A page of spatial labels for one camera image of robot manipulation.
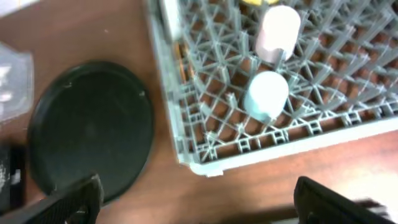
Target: white cylinder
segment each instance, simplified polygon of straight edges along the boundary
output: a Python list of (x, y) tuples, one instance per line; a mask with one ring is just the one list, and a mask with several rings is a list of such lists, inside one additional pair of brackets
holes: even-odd
[(279, 50), (285, 51), (284, 60), (293, 55), (299, 36), (301, 19), (296, 10), (288, 6), (273, 6), (262, 18), (256, 40), (256, 53), (266, 62), (276, 63)]
[(253, 118), (264, 121), (276, 118), (284, 109), (289, 86), (282, 75), (266, 71), (256, 75), (250, 85), (243, 106)]

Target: black object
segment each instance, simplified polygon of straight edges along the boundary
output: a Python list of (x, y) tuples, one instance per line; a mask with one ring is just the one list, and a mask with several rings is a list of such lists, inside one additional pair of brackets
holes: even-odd
[(23, 206), (25, 196), (25, 147), (0, 143), (0, 216)]
[(98, 174), (104, 203), (137, 179), (154, 135), (152, 105), (128, 69), (90, 62), (56, 79), (28, 130), (32, 176), (48, 195)]
[(93, 175), (67, 189), (58, 190), (35, 205), (0, 218), (7, 224), (95, 224), (103, 199), (103, 189)]
[(308, 177), (298, 178), (294, 205), (300, 224), (393, 224)]

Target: yellow object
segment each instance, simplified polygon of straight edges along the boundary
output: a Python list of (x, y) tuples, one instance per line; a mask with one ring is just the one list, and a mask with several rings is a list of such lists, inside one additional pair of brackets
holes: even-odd
[(242, 0), (248, 4), (252, 4), (252, 5), (256, 5), (256, 6), (260, 6), (262, 4), (262, 2), (267, 2), (268, 4), (274, 4), (279, 2), (279, 0)]

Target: black lid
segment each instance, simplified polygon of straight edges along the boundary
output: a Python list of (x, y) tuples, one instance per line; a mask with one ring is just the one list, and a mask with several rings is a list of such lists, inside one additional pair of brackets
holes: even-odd
[(68, 70), (41, 97), (30, 121), (32, 176), (50, 194), (97, 173), (104, 203), (144, 167), (154, 136), (152, 105), (128, 69), (90, 62)]

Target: dish rack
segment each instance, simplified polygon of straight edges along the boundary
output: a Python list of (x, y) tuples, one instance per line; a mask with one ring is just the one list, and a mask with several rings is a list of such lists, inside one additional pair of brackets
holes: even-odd
[[(268, 64), (253, 46), (267, 10), (234, 0), (181, 0), (183, 37), (167, 40), (155, 0), (148, 21), (179, 163), (198, 175), (398, 128), (395, 0), (279, 1), (298, 11), (294, 55)], [(289, 84), (277, 119), (243, 109), (250, 79), (273, 70)]]

